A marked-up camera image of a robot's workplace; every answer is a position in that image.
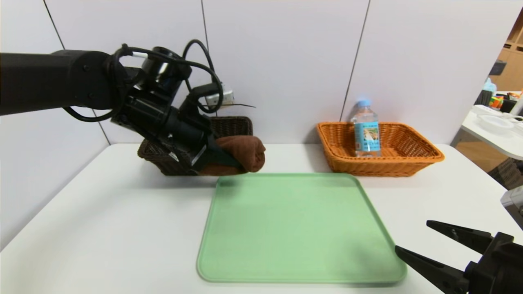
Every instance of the white table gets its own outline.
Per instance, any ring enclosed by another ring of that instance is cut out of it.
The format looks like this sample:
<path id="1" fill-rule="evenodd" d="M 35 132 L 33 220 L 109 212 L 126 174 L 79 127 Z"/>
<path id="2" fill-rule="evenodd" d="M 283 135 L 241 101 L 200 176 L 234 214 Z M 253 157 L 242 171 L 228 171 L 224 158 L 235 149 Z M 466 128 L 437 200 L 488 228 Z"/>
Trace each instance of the white table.
<path id="1" fill-rule="evenodd" d="M 108 147 L 0 254 L 2 294 L 440 293 L 409 269 L 393 287 L 211 284 L 196 257 L 214 177 L 165 177 L 138 144 Z M 262 172 L 329 172 L 319 145 L 266 146 Z M 499 202 L 505 189 L 454 148 L 410 178 L 360 178 L 395 242 L 463 270 L 480 254 L 425 226 L 428 219 L 523 241 Z"/>
<path id="2" fill-rule="evenodd" d="M 469 111 L 461 125 L 461 130 L 464 130 L 476 138 L 486 142 L 508 157 L 523 160 L 523 136 L 515 132 L 509 132 L 506 134 L 489 132 L 478 124 L 478 120 L 477 114 L 473 111 Z M 458 132 L 456 138 L 451 143 L 452 146 L 455 146 L 459 142 L 460 136 L 461 135 Z"/>

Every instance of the black cable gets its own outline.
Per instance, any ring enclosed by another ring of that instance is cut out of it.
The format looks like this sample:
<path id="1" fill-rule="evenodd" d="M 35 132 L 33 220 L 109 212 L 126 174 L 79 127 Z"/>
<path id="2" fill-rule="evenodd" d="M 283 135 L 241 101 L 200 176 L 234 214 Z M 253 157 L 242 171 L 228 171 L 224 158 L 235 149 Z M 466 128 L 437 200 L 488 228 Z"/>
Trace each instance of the black cable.
<path id="1" fill-rule="evenodd" d="M 205 112 L 207 114 L 213 114 L 216 111 L 218 111 L 218 109 L 220 109 L 220 107 L 222 106 L 222 103 L 223 103 L 223 87 L 222 87 L 222 83 L 220 82 L 220 79 L 215 74 L 215 72 L 213 70 L 211 70 L 210 68 L 208 68 L 207 66 L 205 66 L 203 64 L 200 64 L 200 63 L 197 63 L 197 62 L 188 61 L 188 60 L 185 60 L 185 59 L 172 58 L 170 56 L 167 56 L 165 54 L 162 54 L 162 53 L 159 53 L 159 52 L 155 52 L 155 51 L 152 51 L 152 50 L 136 48 L 136 47 L 129 47 L 128 49 L 130 51 L 133 51 L 133 52 L 146 53 L 149 56 L 155 56 L 155 57 L 157 57 L 157 58 L 159 58 L 159 59 L 161 59 L 161 60 L 163 60 L 164 62 L 167 62 L 167 63 L 178 63 L 178 64 L 190 65 L 190 66 L 197 67 L 199 69 L 202 69 L 202 70 L 208 72 L 211 75 L 213 81 L 216 81 L 215 83 L 218 86 L 218 95 L 219 95 L 218 96 L 218 104 L 216 104 L 212 108 L 209 107 L 209 109 L 206 109 L 206 108 L 204 108 L 204 106 L 200 102 L 198 102 L 198 108 L 200 108 L 203 112 Z"/>
<path id="2" fill-rule="evenodd" d="M 209 66 L 214 68 L 214 66 L 212 65 L 212 61 L 210 59 L 210 56 L 209 56 L 209 52 L 207 51 L 207 49 L 205 49 L 205 46 L 203 45 L 203 43 L 201 43 L 198 40 L 192 40 L 192 41 L 189 42 L 189 44 L 187 44 L 186 50 L 184 50 L 184 55 L 187 55 L 187 51 L 188 51 L 188 49 L 190 48 L 190 46 L 192 44 L 198 44 L 198 45 L 200 45 L 202 47 L 202 49 L 204 49 L 204 53 L 206 54 L 206 57 L 208 58 Z M 99 121 L 102 121 L 102 120 L 106 120 L 106 119 L 112 118 L 117 113 L 119 113 L 120 110 L 124 106 L 125 96 L 121 92 L 121 90 L 123 89 L 124 86 L 121 84 L 121 80 L 118 79 L 118 73 L 117 73 L 117 70 L 116 70 L 116 66 L 118 65 L 119 60 L 120 60 L 120 58 L 122 56 L 124 56 L 124 55 L 131 55 L 132 52 L 146 53 L 147 55 L 155 56 L 155 57 L 157 57 L 159 59 L 162 59 L 162 60 L 164 60 L 167 63 L 185 64 L 185 65 L 189 65 L 189 66 L 193 66 L 193 67 L 197 67 L 197 68 L 203 69 L 204 71 L 208 72 L 211 75 L 212 80 L 217 84 L 218 91 L 219 91 L 219 97 L 218 97 L 218 104 L 216 104 L 214 107 L 212 107 L 212 108 L 211 107 L 205 108 L 204 105 L 202 105 L 200 102 L 198 102 L 198 108 L 200 108 L 205 113 L 212 114 L 212 113 L 217 112 L 218 109 L 220 109 L 220 107 L 222 106 L 222 103 L 223 103 L 223 87 L 222 87 L 222 83 L 220 82 L 220 79 L 218 78 L 218 76 L 216 76 L 214 70 L 210 69 L 209 67 L 207 67 L 207 66 L 205 66 L 203 64 L 197 63 L 197 62 L 187 61 L 185 59 L 175 59 L 175 58 L 169 57 L 169 56 L 167 56 L 165 54 L 162 54 L 162 53 L 159 53 L 159 52 L 146 50 L 146 49 L 142 49 L 142 48 L 136 48 L 136 47 L 128 47 L 126 44 L 123 44 L 122 48 L 118 49 L 112 55 L 112 63 L 109 64 L 109 68 L 108 68 L 109 72 L 112 71 L 113 78 L 115 79 L 114 82 L 116 84 L 117 96 L 119 98 L 119 101 L 118 101 L 118 104 L 117 104 L 116 108 L 112 109 L 110 112 L 108 112 L 108 113 L 106 113 L 106 114 L 104 114 L 102 116 L 99 116 L 99 117 L 85 117 L 85 116 L 82 116 L 79 113 L 77 113 L 74 109 L 72 109 L 71 107 L 64 107 L 63 109 L 65 111 L 67 111 L 67 113 L 70 114 L 72 117 L 76 118 L 77 120 L 85 121 L 85 122 L 99 122 Z M 188 88 L 190 89 L 190 85 L 189 85 L 189 81 L 188 80 L 186 80 L 186 84 L 187 84 Z"/>
<path id="3" fill-rule="evenodd" d="M 205 54 L 205 58 L 207 59 L 207 63 L 209 65 L 209 68 L 212 71 L 214 71 L 214 65 L 212 64 L 211 55 L 209 54 L 209 50 L 207 50 L 205 45 L 200 40 L 197 40 L 197 39 L 190 40 L 189 43 L 187 43 L 187 45 L 185 45 L 185 49 L 184 49 L 184 52 L 183 52 L 181 57 L 183 59 L 187 59 L 187 53 L 189 52 L 189 49 L 191 48 L 191 46 L 194 45 L 194 44 L 198 44 L 200 46 L 200 48 L 202 49 L 203 53 Z M 185 85 L 187 86 L 187 89 L 190 92 L 192 90 L 192 88 L 191 88 L 191 84 L 189 83 L 189 79 L 185 79 Z"/>
<path id="4" fill-rule="evenodd" d="M 187 45 L 185 45 L 184 53 L 182 54 L 182 57 L 185 59 L 187 57 L 187 52 L 189 52 L 189 49 L 192 45 L 198 44 L 200 48 L 202 49 L 203 53 L 205 54 L 205 58 L 207 58 L 207 62 L 209 63 L 209 68 L 214 71 L 214 65 L 212 64 L 211 56 L 209 55 L 209 51 L 205 47 L 205 45 L 197 39 L 190 40 Z"/>

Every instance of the plastic bottle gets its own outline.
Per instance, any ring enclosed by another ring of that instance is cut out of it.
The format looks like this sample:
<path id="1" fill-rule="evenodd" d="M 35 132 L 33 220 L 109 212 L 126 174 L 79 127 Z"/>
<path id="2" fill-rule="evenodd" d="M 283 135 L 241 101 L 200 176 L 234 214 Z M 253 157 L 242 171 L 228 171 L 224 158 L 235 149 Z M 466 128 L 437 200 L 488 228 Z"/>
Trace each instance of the plastic bottle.
<path id="1" fill-rule="evenodd" d="M 351 118 L 354 123 L 357 157 L 381 156 L 378 115 L 370 109 L 370 100 L 358 102 L 358 110 Z"/>

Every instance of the green tray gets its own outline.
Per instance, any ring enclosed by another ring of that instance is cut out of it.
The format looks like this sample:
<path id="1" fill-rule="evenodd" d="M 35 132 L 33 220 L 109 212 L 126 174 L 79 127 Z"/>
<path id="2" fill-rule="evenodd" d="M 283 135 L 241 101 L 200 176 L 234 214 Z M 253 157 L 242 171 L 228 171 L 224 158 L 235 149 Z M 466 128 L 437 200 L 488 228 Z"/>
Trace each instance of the green tray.
<path id="1" fill-rule="evenodd" d="M 197 262 L 211 282 L 388 284 L 406 275 L 347 174 L 221 177 Z"/>

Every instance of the rolled towel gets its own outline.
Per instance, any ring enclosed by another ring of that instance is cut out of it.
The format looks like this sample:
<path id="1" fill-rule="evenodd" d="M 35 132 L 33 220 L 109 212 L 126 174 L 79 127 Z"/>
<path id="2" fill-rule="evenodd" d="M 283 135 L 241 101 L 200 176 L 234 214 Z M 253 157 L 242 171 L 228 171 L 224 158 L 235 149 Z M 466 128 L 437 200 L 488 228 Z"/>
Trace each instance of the rolled towel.
<path id="1" fill-rule="evenodd" d="M 258 137 L 248 135 L 222 137 L 216 139 L 216 143 L 238 160 L 242 167 L 210 163 L 200 171 L 200 175 L 229 176 L 255 173 L 265 164 L 265 147 Z"/>

